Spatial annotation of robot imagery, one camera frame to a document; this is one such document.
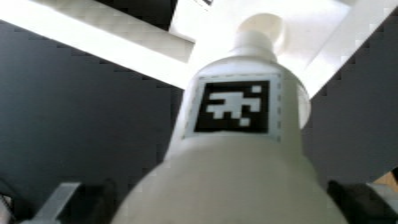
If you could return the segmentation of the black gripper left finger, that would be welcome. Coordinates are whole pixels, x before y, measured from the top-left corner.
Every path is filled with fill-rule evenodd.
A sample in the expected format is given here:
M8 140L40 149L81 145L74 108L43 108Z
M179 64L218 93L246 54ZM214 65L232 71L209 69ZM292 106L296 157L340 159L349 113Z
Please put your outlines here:
M116 213L116 184L63 182L42 209L20 224L111 224Z

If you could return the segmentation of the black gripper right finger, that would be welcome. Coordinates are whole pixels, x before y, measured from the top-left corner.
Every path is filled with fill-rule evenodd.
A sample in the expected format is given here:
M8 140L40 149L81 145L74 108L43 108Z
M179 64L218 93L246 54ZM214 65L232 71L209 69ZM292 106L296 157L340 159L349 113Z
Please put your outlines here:
M349 224L398 224L398 212L365 183L342 184L331 181L328 194Z

